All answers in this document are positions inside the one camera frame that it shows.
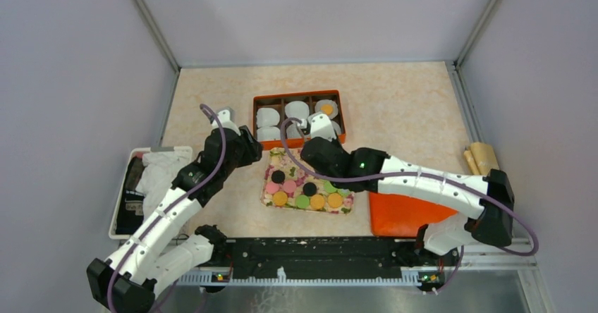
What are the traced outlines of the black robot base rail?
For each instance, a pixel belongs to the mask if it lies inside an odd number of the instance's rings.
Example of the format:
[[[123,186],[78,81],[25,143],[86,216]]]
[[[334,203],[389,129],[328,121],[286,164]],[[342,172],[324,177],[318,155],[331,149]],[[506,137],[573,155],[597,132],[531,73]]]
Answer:
[[[413,239],[218,237],[214,256],[179,283],[209,293],[226,286],[413,286],[436,293],[462,257],[462,249],[439,256]]]

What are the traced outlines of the orange cookie box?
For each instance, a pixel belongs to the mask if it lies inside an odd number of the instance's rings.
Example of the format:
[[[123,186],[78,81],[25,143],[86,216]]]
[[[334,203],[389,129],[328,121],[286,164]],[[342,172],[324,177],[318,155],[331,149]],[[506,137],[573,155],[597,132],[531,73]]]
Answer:
[[[344,143],[346,124],[344,121],[341,94],[338,90],[317,90],[285,94],[261,95],[252,102],[252,134],[265,150],[281,147],[281,124],[287,118],[298,118],[305,125],[310,118],[321,113],[329,118],[332,127]]]

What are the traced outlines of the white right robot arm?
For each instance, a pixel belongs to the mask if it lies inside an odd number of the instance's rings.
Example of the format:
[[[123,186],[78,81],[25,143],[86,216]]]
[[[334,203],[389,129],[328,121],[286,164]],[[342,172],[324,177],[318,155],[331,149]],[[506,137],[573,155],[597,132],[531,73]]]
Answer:
[[[505,172],[491,169],[485,176],[458,175],[367,147],[347,152],[323,113],[301,120],[300,128],[309,132],[301,159],[316,177],[334,187],[412,197],[456,211],[418,229],[413,254],[419,263],[432,265],[452,249],[474,242],[500,248],[511,245],[514,195]]]

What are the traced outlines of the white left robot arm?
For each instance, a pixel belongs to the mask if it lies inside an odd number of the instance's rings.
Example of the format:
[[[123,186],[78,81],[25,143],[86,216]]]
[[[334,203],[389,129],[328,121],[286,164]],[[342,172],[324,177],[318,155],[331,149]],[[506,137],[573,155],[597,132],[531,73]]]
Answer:
[[[262,158],[263,148],[247,126],[235,124],[233,109],[200,108],[212,131],[198,158],[177,173],[156,209],[122,246],[87,267],[93,298],[110,312],[149,312],[163,291],[192,268],[225,260],[226,237],[215,226],[202,226],[182,244],[167,247],[235,169]]]

